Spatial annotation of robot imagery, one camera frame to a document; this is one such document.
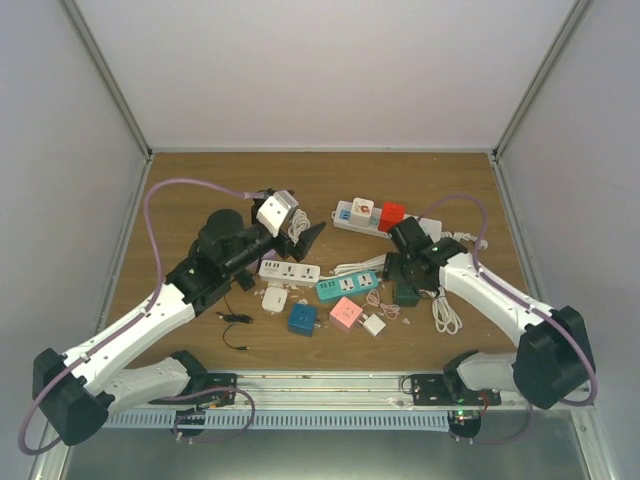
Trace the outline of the dark green cube adapter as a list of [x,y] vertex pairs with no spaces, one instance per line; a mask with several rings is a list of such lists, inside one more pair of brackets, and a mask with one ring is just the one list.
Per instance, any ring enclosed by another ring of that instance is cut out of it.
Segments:
[[409,284],[396,282],[393,287],[393,303],[399,307],[416,307],[420,294]]

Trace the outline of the long white power strip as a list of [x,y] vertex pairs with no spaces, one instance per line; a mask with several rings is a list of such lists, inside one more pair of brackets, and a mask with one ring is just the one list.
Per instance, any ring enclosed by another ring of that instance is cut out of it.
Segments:
[[[353,231],[365,235],[374,237],[389,239],[390,235],[378,229],[382,209],[371,205],[371,214],[368,216],[369,223],[367,226],[364,224],[356,224],[350,220],[352,211],[352,203],[340,200],[335,210],[331,214],[333,226],[339,229]],[[423,232],[431,237],[433,241],[438,241],[442,238],[442,222],[438,220],[432,220],[429,218],[418,218],[413,215],[413,218],[418,220],[418,223]]]

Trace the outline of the white cartoon cube adapter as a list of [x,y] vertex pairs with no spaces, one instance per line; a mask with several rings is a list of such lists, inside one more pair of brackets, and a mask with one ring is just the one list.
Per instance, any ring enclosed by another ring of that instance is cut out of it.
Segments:
[[357,227],[367,228],[371,223],[374,202],[356,197],[352,201],[348,222]]

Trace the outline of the red cube adapter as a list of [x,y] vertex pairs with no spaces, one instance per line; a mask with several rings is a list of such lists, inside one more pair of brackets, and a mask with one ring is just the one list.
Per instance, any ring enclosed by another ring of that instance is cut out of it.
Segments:
[[394,202],[385,202],[379,216],[378,230],[387,233],[390,228],[404,220],[405,206]]

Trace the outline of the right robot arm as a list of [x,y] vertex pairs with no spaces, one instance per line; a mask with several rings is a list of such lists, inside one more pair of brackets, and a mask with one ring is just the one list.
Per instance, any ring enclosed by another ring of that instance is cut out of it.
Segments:
[[472,350],[444,367],[444,396],[464,405],[478,391],[519,393],[530,404],[549,409],[563,403],[593,404],[598,385],[582,315],[574,308],[551,307],[493,275],[462,244],[430,237],[393,242],[383,276],[414,290],[443,289],[465,300],[513,343],[513,354]]

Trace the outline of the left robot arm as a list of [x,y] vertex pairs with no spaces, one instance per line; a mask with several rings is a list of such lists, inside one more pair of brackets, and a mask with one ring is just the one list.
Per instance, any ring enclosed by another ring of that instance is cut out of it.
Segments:
[[293,238],[283,230],[291,216],[270,212],[272,201],[252,208],[246,225],[232,209],[212,213],[187,257],[160,278],[151,295],[108,328],[58,353],[47,348],[33,361],[32,398],[67,446],[80,444],[107,419],[139,405],[176,399],[193,404],[206,391],[206,368],[189,352],[138,369],[128,364],[178,327],[221,300],[239,281],[252,286],[250,265],[269,252],[302,261],[324,230],[317,223]]

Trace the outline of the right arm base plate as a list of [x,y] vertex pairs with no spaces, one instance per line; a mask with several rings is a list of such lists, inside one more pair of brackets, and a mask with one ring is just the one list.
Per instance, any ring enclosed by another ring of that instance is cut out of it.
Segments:
[[419,373],[408,376],[415,406],[489,406],[502,404],[500,392],[471,390],[461,380],[444,373]]

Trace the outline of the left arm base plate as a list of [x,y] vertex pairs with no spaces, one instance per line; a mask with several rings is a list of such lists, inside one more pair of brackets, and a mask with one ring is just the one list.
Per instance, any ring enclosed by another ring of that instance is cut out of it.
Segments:
[[[238,376],[235,373],[229,372],[208,372],[207,374],[197,378],[191,379],[187,386],[179,393],[179,396],[195,394],[204,390],[221,387],[236,387]],[[170,401],[169,399],[158,399],[150,401],[151,405],[229,405],[235,401],[235,394],[229,392],[215,392],[209,394],[201,394],[199,397]]]

